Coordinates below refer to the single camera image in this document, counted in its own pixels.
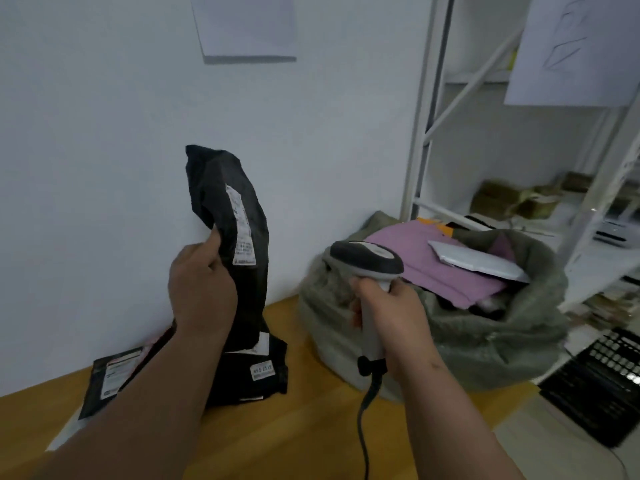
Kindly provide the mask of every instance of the paper sheet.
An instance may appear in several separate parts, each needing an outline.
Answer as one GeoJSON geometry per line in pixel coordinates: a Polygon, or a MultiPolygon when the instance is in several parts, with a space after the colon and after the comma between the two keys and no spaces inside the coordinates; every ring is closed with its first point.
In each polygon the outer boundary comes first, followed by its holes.
{"type": "Polygon", "coordinates": [[[191,6],[205,58],[295,60],[293,0],[191,0],[191,6]]]}
{"type": "Polygon", "coordinates": [[[640,82],[640,0],[532,0],[505,104],[617,107],[640,82]]]}

